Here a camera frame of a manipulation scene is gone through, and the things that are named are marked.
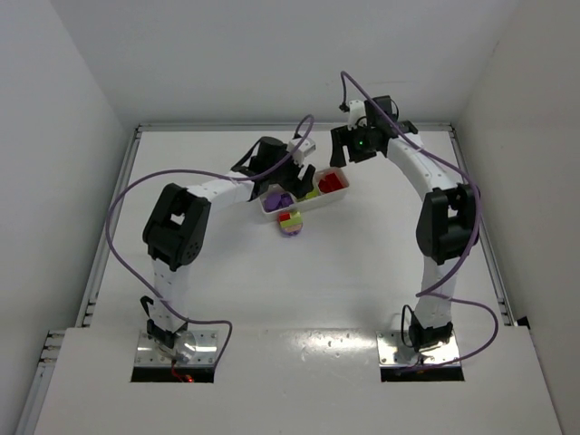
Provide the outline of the green curved lego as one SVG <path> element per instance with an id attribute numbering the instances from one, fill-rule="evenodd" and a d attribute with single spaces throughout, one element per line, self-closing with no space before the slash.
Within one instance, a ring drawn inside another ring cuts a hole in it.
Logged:
<path id="1" fill-rule="evenodd" d="M 304 199 L 305 200 L 309 200 L 312 198 L 316 198 L 320 195 L 320 192 L 317 188 L 314 188 L 313 190 L 311 190 L 310 192 L 308 192 L 305 196 Z"/>

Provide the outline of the purple patterned curved lego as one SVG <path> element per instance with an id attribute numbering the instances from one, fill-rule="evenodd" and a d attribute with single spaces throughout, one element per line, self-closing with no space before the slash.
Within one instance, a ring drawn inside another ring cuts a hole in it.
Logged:
<path id="1" fill-rule="evenodd" d="M 292 196 L 288 193 L 283 193 L 280 197 L 280 206 L 282 208 L 287 208 L 290 207 L 291 205 L 294 204 L 294 200 L 292 198 Z"/>

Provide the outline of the red curved lego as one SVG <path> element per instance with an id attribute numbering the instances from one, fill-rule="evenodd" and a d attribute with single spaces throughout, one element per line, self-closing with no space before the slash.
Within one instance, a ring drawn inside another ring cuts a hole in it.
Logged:
<path id="1" fill-rule="evenodd" d="M 318 182 L 318 189 L 322 194 L 330 194 L 343 188 L 344 184 L 337 172 L 324 174 Z"/>

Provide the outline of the purple rounded lego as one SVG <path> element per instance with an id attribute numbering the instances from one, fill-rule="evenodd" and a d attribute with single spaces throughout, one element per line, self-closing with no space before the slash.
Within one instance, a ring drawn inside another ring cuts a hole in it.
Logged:
<path id="1" fill-rule="evenodd" d="M 265 212 L 273 212 L 280 208 L 285 208 L 285 193 L 273 192 L 269 194 L 264 201 Z"/>

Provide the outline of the green block lego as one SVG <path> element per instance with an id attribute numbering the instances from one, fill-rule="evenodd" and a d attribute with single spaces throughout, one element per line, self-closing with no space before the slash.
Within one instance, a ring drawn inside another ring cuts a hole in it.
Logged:
<path id="1" fill-rule="evenodd" d="M 296 225 L 296 224 L 303 225 L 302 215 L 298 210 L 289 210 L 289 211 L 286 211 L 284 213 L 289 214 L 289 219 L 287 221 L 284 221 L 284 222 L 279 222 L 277 220 L 278 223 L 280 224 L 280 227 L 288 227 L 288 226 L 292 226 L 292 225 Z"/>

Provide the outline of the purple patterned lego base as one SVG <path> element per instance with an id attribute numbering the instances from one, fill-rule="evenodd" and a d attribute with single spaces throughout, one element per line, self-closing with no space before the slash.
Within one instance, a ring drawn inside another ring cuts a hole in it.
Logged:
<path id="1" fill-rule="evenodd" d="M 302 224 L 296 224 L 288 227 L 281 227 L 281 232 L 285 237 L 295 237 L 302 231 L 302 229 Z"/>

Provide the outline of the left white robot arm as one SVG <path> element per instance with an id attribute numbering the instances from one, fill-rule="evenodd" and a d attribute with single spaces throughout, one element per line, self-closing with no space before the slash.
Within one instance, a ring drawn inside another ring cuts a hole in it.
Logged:
<path id="1" fill-rule="evenodd" d="M 147 333 L 166 351 L 177 354 L 185 340 L 189 265 L 203 247 L 211 215 L 255 200 L 272 185 L 305 196 L 314 188 L 315 167 L 305 165 L 314 151 L 308 138 L 284 143 L 263 136 L 220 178 L 189 187 L 169 183 L 161 191 L 143 231 L 156 298 L 143 297 L 141 304 L 149 317 Z"/>

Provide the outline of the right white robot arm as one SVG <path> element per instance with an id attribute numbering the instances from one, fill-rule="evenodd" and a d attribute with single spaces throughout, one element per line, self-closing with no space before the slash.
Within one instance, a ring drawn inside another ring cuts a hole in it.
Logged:
<path id="1" fill-rule="evenodd" d="M 330 164 L 336 168 L 359 163 L 381 153 L 414 187 L 422 201 L 416 240 L 423 254 L 421 296 L 410 310 L 411 322 L 401 333 L 403 343 L 416 352 L 446 343 L 453 324 L 451 298 L 457 278 L 453 268 L 464 253 L 475 227 L 475 192 L 448 175 L 421 152 L 415 126 L 401 121 L 393 128 L 382 120 L 370 101 L 340 105 L 347 124 L 331 130 Z"/>

